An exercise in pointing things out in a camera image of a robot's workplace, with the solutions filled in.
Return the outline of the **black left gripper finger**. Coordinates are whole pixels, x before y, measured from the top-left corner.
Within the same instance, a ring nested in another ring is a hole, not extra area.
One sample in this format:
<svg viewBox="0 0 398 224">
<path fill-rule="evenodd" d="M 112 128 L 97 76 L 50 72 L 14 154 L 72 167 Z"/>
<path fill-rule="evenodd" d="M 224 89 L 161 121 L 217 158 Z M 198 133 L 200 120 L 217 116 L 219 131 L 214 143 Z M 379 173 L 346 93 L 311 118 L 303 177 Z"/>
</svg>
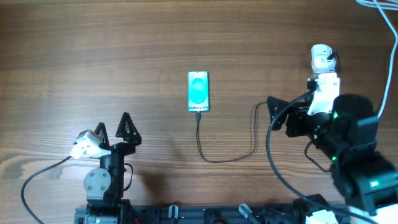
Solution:
<svg viewBox="0 0 398 224">
<path fill-rule="evenodd" d="M 115 137 L 122 138 L 123 141 L 133 143 L 135 146 L 138 146 L 142 143 L 142 137 L 132 122 L 129 113 L 124 112 L 121 116 Z"/>
<path fill-rule="evenodd" d="M 100 148 L 108 148 L 109 147 L 109 139 L 106 131 L 106 126 L 104 123 L 99 122 L 94 133 L 97 134 L 100 138 Z"/>
</svg>

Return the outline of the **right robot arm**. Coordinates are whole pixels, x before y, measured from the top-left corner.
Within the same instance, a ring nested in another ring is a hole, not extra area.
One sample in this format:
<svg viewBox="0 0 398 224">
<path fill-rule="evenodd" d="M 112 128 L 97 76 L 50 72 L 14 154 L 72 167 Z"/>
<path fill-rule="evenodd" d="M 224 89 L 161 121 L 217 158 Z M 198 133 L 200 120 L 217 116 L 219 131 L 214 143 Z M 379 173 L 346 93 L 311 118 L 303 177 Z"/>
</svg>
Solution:
<svg viewBox="0 0 398 224">
<path fill-rule="evenodd" d="M 269 96 L 271 123 L 266 151 L 276 177 L 301 201 L 318 208 L 349 215 L 368 223 L 397 223 L 397 168 L 376 150 L 379 119 L 369 99 L 353 94 L 332 99 L 330 112 L 311 114 L 313 93 L 291 102 Z M 271 154 L 271 134 L 286 125 L 290 138 L 307 136 L 331 161 L 333 184 L 349 210 L 321 203 L 292 187 L 280 174 Z"/>
</svg>

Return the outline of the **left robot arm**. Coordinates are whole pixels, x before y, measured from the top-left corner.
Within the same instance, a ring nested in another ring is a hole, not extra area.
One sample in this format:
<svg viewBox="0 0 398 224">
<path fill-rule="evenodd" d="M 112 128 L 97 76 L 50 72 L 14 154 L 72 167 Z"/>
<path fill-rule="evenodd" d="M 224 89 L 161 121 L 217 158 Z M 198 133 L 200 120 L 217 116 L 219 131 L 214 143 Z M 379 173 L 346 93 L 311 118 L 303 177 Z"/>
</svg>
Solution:
<svg viewBox="0 0 398 224">
<path fill-rule="evenodd" d="M 87 206 L 75 223 L 140 223 L 130 200 L 123 194 L 131 184 L 124 186 L 125 167 L 131 167 L 124 157 L 136 152 L 142 142 L 129 113 L 121 116 L 115 136 L 122 141 L 110 145 L 104 123 L 99 123 L 92 134 L 97 152 L 90 157 L 99 159 L 99 167 L 91 170 L 84 179 Z"/>
</svg>

